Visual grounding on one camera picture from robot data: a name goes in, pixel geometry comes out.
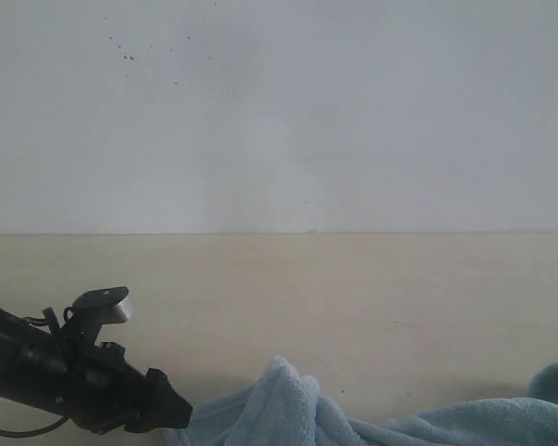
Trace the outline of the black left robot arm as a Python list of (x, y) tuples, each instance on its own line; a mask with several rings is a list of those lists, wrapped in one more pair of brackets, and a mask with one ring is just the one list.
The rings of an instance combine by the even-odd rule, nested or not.
[(141, 373), (126, 362), (124, 347), (97, 341), (103, 326), (130, 319), (128, 294), (125, 286), (85, 292), (62, 317), (52, 308), (39, 318), (0, 308), (0, 397), (59, 417), (36, 430), (0, 429), (0, 437), (35, 437), (67, 421), (100, 435), (189, 424), (193, 407), (164, 372)]

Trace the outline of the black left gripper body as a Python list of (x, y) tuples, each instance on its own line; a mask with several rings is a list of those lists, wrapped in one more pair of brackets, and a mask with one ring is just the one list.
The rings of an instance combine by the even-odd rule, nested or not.
[(104, 349), (94, 356), (75, 358), (55, 383), (60, 387), (50, 402), (50, 411), (69, 417), (85, 430), (156, 429), (156, 373), (151, 368), (136, 369), (117, 350)]

